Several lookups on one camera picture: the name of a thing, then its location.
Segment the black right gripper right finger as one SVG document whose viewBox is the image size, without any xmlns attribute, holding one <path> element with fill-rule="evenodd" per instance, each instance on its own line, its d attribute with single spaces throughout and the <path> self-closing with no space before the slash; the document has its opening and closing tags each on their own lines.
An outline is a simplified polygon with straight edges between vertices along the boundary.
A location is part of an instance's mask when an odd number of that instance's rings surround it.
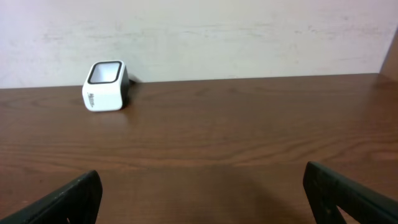
<svg viewBox="0 0 398 224">
<path fill-rule="evenodd" d="M 303 187 L 317 223 L 397 223 L 397 202 L 317 163 L 308 162 Z"/>
</svg>

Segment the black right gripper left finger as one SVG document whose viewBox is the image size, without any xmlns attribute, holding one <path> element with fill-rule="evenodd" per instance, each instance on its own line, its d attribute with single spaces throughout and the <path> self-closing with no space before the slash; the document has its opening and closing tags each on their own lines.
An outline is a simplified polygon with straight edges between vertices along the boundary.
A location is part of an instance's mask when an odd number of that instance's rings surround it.
<svg viewBox="0 0 398 224">
<path fill-rule="evenodd" d="M 95 224 L 103 194 L 99 174 L 91 170 L 40 200 L 1 220 L 1 224 Z"/>
</svg>

